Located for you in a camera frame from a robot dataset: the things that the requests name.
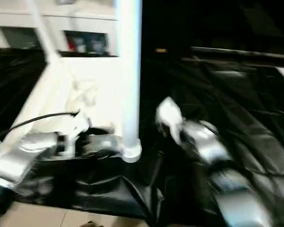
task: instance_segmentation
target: white pole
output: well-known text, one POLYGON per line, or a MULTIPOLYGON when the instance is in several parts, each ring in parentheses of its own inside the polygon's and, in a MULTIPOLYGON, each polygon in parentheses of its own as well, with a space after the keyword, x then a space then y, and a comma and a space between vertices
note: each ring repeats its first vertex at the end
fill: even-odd
POLYGON ((55 46, 52 43, 52 40, 46 30, 44 25, 43 17, 40 14, 39 8, 36 5, 35 0, 26 0, 27 6, 31 10, 31 15, 33 17, 34 23, 36 25, 36 32, 40 39, 41 45, 45 51, 47 61, 56 60, 59 58, 59 55, 55 49, 55 46))
POLYGON ((118 55, 123 86, 123 145, 125 153, 128 151, 128 155, 140 157, 141 145, 138 136, 142 1, 117 0, 116 8, 118 55))

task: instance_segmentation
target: wrinkled black plastic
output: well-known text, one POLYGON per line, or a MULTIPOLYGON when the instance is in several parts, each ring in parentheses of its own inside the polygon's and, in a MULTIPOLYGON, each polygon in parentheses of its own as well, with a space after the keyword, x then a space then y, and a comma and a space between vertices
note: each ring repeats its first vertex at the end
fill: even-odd
POLYGON ((41 51, 0 49, 0 131, 11 127, 44 68, 41 51))
POLYGON ((284 77, 274 68, 144 59, 141 159, 134 164, 119 158, 40 162, 18 200, 142 218, 152 226, 224 226, 219 215, 200 206, 203 198, 211 202, 200 180, 204 166, 157 130, 155 110, 167 96, 186 118, 217 127, 275 226, 284 226, 284 77))
POLYGON ((0 186, 0 217, 6 213, 15 199, 15 192, 0 186))

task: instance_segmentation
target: silver robotic arm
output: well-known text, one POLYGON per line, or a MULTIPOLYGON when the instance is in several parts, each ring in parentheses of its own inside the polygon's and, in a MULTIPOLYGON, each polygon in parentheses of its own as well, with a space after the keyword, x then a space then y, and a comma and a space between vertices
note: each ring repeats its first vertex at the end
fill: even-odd
MULTIPOLYGON (((156 118, 163 134, 167 134, 164 129, 169 129, 174 141, 192 160, 202 163, 205 169, 211 169, 216 163, 233 161, 230 153, 219 141, 217 129, 208 122, 184 119, 180 108, 170 97, 159 105, 156 118)), ((228 226, 272 226, 270 214, 260 197, 249 180, 238 171, 230 167, 218 168, 200 177, 200 180, 205 182, 201 185, 206 188, 198 190, 211 190, 211 195, 228 226)))
POLYGON ((67 138, 58 133, 32 133, 25 136, 0 159, 0 217, 13 203, 16 191, 34 163, 66 149, 67 138))

